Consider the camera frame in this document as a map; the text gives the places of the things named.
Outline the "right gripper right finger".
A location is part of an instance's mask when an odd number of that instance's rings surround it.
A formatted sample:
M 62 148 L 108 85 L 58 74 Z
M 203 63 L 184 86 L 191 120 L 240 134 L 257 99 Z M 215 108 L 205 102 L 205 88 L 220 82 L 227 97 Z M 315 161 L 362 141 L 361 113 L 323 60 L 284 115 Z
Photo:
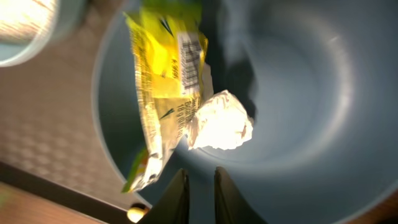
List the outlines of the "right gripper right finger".
M 216 168 L 214 181 L 216 224 L 267 224 L 247 203 L 225 168 Z

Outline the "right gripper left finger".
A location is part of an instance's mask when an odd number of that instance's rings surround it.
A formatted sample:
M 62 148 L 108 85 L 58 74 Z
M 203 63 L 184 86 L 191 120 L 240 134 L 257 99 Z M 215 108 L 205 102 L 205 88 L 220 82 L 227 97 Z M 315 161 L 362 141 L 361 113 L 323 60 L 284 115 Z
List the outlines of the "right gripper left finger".
M 190 184 L 188 173 L 180 169 L 161 199 L 137 224 L 189 224 Z

